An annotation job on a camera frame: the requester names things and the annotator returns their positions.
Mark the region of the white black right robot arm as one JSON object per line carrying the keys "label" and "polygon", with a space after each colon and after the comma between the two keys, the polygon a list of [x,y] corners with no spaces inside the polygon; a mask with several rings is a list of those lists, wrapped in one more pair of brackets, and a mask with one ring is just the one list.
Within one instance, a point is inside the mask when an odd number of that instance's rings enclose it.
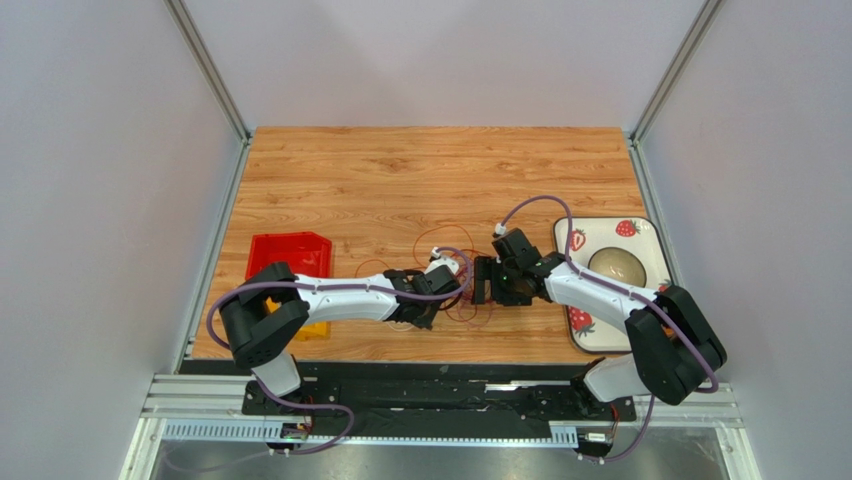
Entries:
{"label": "white black right robot arm", "polygon": [[496,233],[492,246],[494,255],[473,262],[473,303],[516,307],[541,299],[588,313],[627,336],[628,353],[595,360],[572,379],[577,403],[592,408],[652,396],[678,405],[693,393],[719,389],[716,373],[727,353],[686,289],[632,286],[558,251],[543,255],[517,228]]}

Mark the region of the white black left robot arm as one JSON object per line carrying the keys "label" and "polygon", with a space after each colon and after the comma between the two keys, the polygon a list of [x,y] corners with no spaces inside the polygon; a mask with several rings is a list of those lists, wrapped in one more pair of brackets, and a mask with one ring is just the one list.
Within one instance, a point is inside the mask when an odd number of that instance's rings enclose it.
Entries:
{"label": "white black left robot arm", "polygon": [[250,371],[277,397],[302,385],[287,346],[298,331],[319,323],[369,320],[431,329],[442,306],[468,286],[458,277],[471,261],[459,250],[437,247],[423,270],[389,269],[361,278],[319,278],[276,262],[215,300],[206,327],[219,317],[225,330],[217,343],[237,367]]}

